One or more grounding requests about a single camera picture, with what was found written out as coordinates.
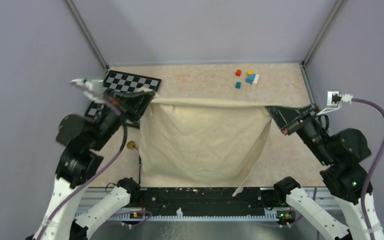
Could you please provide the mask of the beige cloth napkin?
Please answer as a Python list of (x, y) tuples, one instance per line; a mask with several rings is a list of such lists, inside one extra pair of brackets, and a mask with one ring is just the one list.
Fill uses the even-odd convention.
[(321, 182), (316, 159), (296, 135), (283, 136), (267, 106), (290, 99), (232, 100), (156, 95), (140, 120), (146, 187), (269, 186), (291, 176)]

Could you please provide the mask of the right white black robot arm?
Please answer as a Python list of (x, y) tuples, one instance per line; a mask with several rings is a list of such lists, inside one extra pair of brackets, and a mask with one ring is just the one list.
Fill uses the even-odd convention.
[(346, 223), (337, 222), (290, 176), (274, 184), (274, 202), (298, 210), (327, 240), (383, 240), (373, 187), (368, 172), (361, 166), (372, 154), (364, 134), (347, 128), (330, 135), (329, 117), (313, 104), (303, 107), (274, 105), (266, 110), (282, 134), (297, 134), (324, 166), (320, 172), (322, 181)]

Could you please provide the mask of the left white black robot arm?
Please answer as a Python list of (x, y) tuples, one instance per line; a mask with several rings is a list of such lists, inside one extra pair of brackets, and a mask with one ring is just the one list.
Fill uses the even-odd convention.
[(32, 240), (88, 240), (116, 211), (140, 202), (140, 185), (125, 177), (88, 212), (77, 215), (80, 201), (89, 185), (105, 170), (98, 155), (110, 138), (123, 131), (121, 148), (127, 144), (127, 121), (137, 121), (156, 93), (142, 89), (133, 93), (106, 91), (104, 107), (91, 120), (77, 114), (64, 117), (56, 141), (64, 146), (57, 168), (51, 199)]

